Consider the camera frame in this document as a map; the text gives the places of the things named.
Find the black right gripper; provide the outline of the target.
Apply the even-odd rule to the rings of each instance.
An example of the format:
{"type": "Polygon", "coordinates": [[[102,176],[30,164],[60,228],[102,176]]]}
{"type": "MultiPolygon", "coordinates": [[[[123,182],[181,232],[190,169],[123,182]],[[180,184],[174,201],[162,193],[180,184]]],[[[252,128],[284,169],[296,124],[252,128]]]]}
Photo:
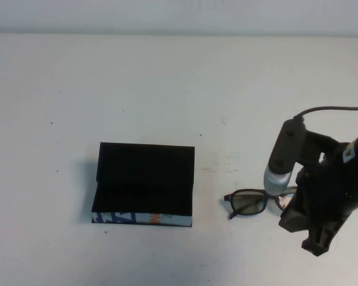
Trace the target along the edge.
{"type": "Polygon", "coordinates": [[[280,216],[279,226],[290,233],[308,230],[301,247],[318,257],[330,244],[352,213],[354,159],[326,157],[298,160],[297,191],[292,204],[280,216]],[[307,216],[313,221],[308,227],[307,216]]]}

